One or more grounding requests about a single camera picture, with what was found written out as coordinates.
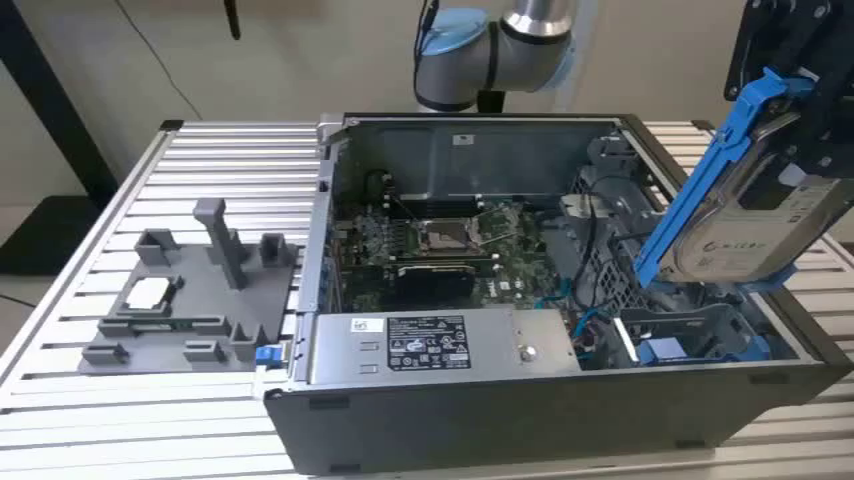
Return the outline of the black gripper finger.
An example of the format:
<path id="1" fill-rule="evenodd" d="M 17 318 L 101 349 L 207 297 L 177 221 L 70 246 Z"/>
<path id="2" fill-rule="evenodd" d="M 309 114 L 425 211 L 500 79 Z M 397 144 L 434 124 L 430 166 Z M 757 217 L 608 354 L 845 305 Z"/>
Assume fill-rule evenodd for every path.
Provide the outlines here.
<path id="1" fill-rule="evenodd" d="M 781 140 L 772 142 L 772 158 L 740 197 L 748 210 L 773 210 L 810 176 L 853 178 L 853 71 L 826 73 L 802 102 L 800 118 Z"/>

